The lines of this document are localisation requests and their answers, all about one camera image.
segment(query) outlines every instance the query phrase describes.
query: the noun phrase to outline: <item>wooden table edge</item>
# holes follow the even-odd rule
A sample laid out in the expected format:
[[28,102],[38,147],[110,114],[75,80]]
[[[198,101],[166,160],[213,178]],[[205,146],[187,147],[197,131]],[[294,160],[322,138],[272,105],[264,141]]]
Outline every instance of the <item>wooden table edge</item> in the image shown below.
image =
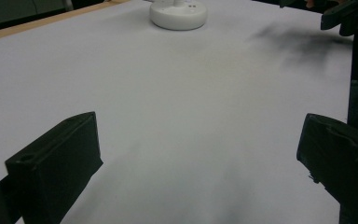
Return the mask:
[[2,29],[0,30],[0,38],[4,37],[4,36],[8,36],[8,35],[14,35],[23,31],[27,31],[27,30],[31,30],[34,29],[36,27],[39,26],[43,26],[43,25],[47,25],[50,23],[53,23],[55,21],[62,21],[74,16],[78,16],[84,13],[88,13],[91,11],[95,11],[101,8],[105,8],[105,7],[111,7],[111,6],[115,6],[121,3],[125,3],[128,2],[129,0],[111,0],[111,1],[105,1],[102,2],[100,4],[94,5],[94,6],[90,6],[90,7],[83,7],[81,9],[78,10],[73,10],[73,11],[69,11],[69,12],[65,12],[59,15],[55,15],[52,17],[48,17],[48,18],[44,18],[42,20],[38,20],[38,21],[30,21],[24,24],[20,24],[20,25],[16,25],[16,26],[12,26],[12,27],[8,27],[6,29]]

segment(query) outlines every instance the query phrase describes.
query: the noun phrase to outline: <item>white table surface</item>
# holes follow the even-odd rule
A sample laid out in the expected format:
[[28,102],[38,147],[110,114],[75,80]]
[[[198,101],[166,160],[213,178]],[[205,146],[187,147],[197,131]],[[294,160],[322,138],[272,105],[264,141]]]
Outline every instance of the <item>white table surface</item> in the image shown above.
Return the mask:
[[336,224],[296,148],[307,113],[346,120],[351,39],[318,14],[203,3],[190,32],[133,0],[1,38],[0,179],[11,155],[95,111],[104,165],[62,223]]

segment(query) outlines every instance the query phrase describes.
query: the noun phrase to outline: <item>table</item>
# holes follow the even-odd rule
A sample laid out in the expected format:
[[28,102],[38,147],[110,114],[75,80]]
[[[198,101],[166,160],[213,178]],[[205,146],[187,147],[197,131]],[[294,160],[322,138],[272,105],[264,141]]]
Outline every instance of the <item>table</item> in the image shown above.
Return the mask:
[[296,147],[307,113],[346,120],[351,39],[317,14],[204,3],[190,32],[132,0],[0,38],[0,179],[95,111],[104,165],[62,223],[337,223]]

